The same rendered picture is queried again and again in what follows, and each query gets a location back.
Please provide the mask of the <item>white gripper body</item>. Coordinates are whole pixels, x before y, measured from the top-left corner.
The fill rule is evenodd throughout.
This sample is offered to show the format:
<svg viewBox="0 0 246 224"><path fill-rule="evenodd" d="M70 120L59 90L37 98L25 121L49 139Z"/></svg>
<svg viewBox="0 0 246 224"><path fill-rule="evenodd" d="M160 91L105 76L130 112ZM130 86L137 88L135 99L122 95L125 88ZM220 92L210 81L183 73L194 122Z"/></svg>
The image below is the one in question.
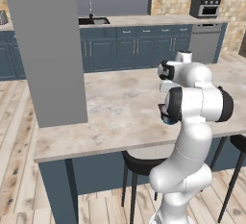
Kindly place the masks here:
<svg viewBox="0 0 246 224"><path fill-rule="evenodd" d="M177 84L173 83L172 81L169 80L163 80L160 82L160 92L161 93L167 93L170 88L176 87Z"/></svg>

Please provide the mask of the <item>dark blue cupboard run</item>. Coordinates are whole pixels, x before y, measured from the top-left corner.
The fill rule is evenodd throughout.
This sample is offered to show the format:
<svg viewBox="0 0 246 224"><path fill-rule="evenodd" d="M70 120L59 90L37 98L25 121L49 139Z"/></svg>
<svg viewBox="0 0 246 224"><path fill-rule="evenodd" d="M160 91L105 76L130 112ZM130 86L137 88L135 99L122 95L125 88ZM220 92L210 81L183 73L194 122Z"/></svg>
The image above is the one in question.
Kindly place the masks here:
<svg viewBox="0 0 246 224"><path fill-rule="evenodd" d="M218 61L227 28L221 24L213 63ZM178 52L189 51L194 25L82 28L84 72L150 68L162 61L173 61Z"/></svg>

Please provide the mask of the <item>grey dishwasher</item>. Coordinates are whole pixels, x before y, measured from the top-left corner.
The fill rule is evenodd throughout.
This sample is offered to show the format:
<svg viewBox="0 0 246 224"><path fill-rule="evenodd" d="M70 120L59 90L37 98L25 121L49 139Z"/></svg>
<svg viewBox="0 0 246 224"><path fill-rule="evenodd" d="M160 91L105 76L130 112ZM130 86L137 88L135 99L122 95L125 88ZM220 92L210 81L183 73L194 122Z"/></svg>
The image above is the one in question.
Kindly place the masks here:
<svg viewBox="0 0 246 224"><path fill-rule="evenodd" d="M195 24L192 27L189 51L194 62L213 63L221 28L221 23Z"/></svg>

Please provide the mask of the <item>grey toaster oven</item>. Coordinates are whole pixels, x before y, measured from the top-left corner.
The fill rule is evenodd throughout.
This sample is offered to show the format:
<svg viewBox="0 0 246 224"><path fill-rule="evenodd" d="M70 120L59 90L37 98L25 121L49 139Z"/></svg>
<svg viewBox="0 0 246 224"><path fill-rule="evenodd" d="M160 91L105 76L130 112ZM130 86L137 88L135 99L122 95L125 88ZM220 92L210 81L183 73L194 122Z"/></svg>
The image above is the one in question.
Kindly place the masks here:
<svg viewBox="0 0 246 224"><path fill-rule="evenodd" d="M221 0L191 0L189 14L195 18L216 18Z"/></svg>

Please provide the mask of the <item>black sink basin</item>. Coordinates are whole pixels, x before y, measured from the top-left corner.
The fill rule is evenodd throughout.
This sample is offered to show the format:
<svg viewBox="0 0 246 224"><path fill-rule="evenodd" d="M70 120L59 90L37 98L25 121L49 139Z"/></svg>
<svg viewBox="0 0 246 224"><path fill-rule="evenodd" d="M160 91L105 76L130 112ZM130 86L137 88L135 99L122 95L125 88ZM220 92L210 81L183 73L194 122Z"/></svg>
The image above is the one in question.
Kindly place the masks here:
<svg viewBox="0 0 246 224"><path fill-rule="evenodd" d="M79 17L79 25L105 25L111 24L106 17Z"/></svg>

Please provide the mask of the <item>dark blue kitchen island base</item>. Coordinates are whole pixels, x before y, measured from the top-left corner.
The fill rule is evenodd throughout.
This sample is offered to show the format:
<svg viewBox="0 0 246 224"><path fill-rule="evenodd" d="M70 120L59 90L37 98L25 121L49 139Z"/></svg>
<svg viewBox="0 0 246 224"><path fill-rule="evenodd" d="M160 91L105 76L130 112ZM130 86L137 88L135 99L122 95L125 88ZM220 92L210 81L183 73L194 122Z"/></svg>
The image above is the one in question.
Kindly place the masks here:
<svg viewBox="0 0 246 224"><path fill-rule="evenodd" d="M122 186L124 150L152 150L169 139L40 136L35 162L47 192L56 224L79 224L78 196Z"/></svg>

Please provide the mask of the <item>tall grey cabinet block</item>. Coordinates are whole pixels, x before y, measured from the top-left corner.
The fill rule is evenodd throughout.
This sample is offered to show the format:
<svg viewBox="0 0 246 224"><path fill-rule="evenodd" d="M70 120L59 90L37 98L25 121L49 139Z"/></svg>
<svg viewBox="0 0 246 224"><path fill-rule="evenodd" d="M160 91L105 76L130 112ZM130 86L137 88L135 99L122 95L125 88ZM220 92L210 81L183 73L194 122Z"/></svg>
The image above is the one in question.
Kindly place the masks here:
<svg viewBox="0 0 246 224"><path fill-rule="evenodd" d="M87 122L76 0L7 0L41 128Z"/></svg>

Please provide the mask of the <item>silver toaster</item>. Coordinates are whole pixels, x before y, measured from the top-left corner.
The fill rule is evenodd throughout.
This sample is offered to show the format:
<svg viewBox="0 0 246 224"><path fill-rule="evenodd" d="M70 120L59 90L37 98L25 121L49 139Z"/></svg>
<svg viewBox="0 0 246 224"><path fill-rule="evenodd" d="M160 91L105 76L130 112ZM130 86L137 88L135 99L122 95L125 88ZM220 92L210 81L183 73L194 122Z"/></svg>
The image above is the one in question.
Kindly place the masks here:
<svg viewBox="0 0 246 224"><path fill-rule="evenodd" d="M5 25L9 22L7 14L4 10L0 11L0 25Z"/></svg>

